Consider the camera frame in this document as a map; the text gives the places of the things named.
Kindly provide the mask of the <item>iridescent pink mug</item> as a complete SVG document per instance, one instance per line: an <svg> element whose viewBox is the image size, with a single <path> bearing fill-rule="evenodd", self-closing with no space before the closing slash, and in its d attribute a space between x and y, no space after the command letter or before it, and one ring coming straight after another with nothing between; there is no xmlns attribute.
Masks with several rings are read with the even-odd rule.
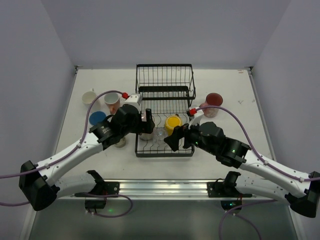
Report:
<svg viewBox="0 0 320 240"><path fill-rule="evenodd" d="M146 128L149 126L147 114L141 115L141 133L138 134L139 138L143 141L149 141L153 138L153 130L155 128L155 118L152 116L151 133L146 133Z"/></svg>

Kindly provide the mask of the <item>clear glass cup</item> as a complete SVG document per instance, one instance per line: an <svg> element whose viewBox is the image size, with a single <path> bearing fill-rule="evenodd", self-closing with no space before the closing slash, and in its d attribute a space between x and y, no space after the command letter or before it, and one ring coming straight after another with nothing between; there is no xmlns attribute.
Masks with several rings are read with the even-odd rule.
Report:
<svg viewBox="0 0 320 240"><path fill-rule="evenodd" d="M168 133L164 127L155 127L153 130L153 141L155 144L161 146L165 144L164 139L168 136Z"/></svg>

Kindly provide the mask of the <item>beige speckled cup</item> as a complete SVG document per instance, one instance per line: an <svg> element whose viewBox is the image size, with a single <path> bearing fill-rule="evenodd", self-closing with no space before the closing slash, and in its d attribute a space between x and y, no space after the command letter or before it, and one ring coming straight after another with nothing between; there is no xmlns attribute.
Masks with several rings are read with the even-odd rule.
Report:
<svg viewBox="0 0 320 240"><path fill-rule="evenodd" d="M119 140L119 142L116 143L114 146L115 146L116 148L123 148L123 147L126 145L126 143L127 143L127 140L126 140L125 137L123 137L123 138L121 138L121 139Z"/></svg>

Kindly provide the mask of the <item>salmon floral mug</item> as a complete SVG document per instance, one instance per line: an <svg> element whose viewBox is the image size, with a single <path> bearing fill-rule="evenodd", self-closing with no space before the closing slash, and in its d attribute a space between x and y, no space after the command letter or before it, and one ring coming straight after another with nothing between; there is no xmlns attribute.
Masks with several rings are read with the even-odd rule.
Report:
<svg viewBox="0 0 320 240"><path fill-rule="evenodd" d="M114 115L121 105L119 94L115 92L105 94L104 103L108 107L110 114Z"/></svg>

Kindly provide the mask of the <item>blue tumbler cup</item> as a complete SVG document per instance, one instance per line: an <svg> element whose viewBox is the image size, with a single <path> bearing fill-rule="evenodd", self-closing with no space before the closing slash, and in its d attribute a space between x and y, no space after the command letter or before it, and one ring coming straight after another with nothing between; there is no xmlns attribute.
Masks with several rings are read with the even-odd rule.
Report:
<svg viewBox="0 0 320 240"><path fill-rule="evenodd" d="M107 115L103 111L95 111L89 116L89 123L94 126L99 122L102 122Z"/></svg>

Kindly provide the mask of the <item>pink floral mug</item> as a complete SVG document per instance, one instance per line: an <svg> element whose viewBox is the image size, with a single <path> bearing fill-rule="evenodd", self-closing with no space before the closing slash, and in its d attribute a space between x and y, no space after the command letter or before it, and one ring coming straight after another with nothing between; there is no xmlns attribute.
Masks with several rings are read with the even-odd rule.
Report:
<svg viewBox="0 0 320 240"><path fill-rule="evenodd" d="M206 107L206 106L218 106L220 107L223 104L223 97L218 93L209 93L206 98L205 102L202 103L199 107ZM207 118L214 118L218 114L218 108L205 108L203 109L204 116Z"/></svg>

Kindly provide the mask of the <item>white ceramic mug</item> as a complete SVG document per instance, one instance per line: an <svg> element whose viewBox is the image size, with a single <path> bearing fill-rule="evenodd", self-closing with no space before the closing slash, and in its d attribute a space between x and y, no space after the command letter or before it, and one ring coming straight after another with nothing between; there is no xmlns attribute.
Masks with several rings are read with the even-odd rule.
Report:
<svg viewBox="0 0 320 240"><path fill-rule="evenodd" d="M98 94L94 91L94 89L92 88L89 91L86 91L82 97L82 103L86 106L89 107L91 105L91 103L97 98Z"/></svg>

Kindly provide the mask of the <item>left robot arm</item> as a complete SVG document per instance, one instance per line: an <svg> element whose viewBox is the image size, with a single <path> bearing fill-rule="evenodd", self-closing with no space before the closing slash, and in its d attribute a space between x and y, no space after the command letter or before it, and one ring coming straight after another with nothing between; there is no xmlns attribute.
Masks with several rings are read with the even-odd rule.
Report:
<svg viewBox="0 0 320 240"><path fill-rule="evenodd" d="M38 163L30 160L23 163L18 186L32 208L41 211L58 198L63 190L58 181L68 171L119 143L126 135L150 134L154 127L151 109L140 112L135 106L124 104L114 115L93 125L79 141L61 152Z"/></svg>

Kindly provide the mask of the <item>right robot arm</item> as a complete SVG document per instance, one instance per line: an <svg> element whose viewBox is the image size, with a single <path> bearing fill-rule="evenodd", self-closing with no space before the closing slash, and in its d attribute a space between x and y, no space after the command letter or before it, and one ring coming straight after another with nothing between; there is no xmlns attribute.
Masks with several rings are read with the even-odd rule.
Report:
<svg viewBox="0 0 320 240"><path fill-rule="evenodd" d="M213 122L177 126L164 142L175 152L180 139L184 139L184 148L197 147L215 156L222 165L260 176L253 179L239 172L229 172L224 180L226 192L282 201L302 216L316 217L320 201L319 172L301 172L263 158L253 147L225 136Z"/></svg>

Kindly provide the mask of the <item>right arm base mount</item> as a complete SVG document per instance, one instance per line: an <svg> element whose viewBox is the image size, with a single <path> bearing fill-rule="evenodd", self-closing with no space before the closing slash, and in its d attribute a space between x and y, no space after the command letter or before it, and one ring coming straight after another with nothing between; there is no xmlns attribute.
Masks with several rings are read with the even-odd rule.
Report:
<svg viewBox="0 0 320 240"><path fill-rule="evenodd" d="M239 193L235 188L228 189L222 178L207 182L206 190L209 198L224 199L220 201L220 205L225 211L240 206L243 203L243 198L253 197L252 194Z"/></svg>

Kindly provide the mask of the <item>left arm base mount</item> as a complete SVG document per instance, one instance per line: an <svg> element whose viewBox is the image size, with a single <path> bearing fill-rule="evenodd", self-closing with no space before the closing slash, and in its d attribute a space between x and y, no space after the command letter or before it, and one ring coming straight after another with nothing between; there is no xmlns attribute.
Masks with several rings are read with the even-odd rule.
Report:
<svg viewBox="0 0 320 240"><path fill-rule="evenodd" d="M104 181L97 183L94 188L89 192L92 195L117 195L120 190L120 183L116 181ZM106 198L99 198L98 200L85 200L84 207L86 210L97 210L104 209L107 204Z"/></svg>

